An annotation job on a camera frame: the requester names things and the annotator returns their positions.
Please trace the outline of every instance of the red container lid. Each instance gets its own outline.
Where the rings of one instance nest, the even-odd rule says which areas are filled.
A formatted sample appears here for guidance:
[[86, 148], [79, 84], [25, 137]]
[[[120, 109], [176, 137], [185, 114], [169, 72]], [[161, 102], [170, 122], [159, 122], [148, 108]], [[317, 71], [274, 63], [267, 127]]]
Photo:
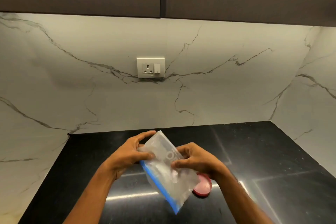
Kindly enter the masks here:
[[212, 182], [206, 174], [197, 173], [200, 180], [199, 184], [196, 185], [193, 192], [200, 197], [207, 197], [212, 189]]

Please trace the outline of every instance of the clear plastic bag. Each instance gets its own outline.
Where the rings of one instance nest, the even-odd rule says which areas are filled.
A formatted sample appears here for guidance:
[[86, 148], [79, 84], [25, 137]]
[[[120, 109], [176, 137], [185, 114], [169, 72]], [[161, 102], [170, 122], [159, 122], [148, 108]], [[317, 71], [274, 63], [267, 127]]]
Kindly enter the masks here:
[[138, 151], [155, 154], [156, 158], [142, 160], [140, 164], [149, 183], [164, 195], [174, 213], [177, 214], [199, 183], [196, 171], [187, 168], [173, 170], [170, 167], [171, 162], [183, 159], [183, 156], [162, 131], [158, 131], [143, 147], [138, 148]]

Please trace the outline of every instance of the black countertop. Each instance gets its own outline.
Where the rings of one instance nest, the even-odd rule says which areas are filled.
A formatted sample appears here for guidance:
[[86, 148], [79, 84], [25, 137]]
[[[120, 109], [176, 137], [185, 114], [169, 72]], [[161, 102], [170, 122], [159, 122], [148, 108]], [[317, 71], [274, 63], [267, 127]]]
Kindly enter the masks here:
[[[142, 131], [72, 135], [19, 223], [62, 223], [99, 165]], [[224, 162], [275, 223], [336, 223], [336, 179], [270, 121], [162, 131], [175, 146], [195, 142]], [[175, 215], [134, 165], [112, 185], [99, 223], [235, 221], [216, 182]]]

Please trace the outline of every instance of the electrical outlet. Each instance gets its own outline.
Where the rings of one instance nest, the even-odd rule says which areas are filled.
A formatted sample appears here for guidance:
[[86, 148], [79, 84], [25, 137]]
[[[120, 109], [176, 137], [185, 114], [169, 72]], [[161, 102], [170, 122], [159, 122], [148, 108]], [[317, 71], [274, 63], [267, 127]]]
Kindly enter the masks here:
[[143, 74], [153, 74], [154, 64], [141, 64]]
[[136, 58], [139, 78], [164, 78], [165, 58]]

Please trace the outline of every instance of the forearm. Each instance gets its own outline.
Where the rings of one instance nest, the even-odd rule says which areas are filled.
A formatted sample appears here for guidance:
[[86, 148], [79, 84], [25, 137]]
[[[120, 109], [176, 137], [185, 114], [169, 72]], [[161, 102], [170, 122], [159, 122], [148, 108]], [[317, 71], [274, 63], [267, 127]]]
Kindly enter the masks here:
[[115, 173], [101, 165], [63, 223], [97, 224], [115, 177]]
[[273, 224], [225, 165], [218, 167], [214, 178], [237, 224]]

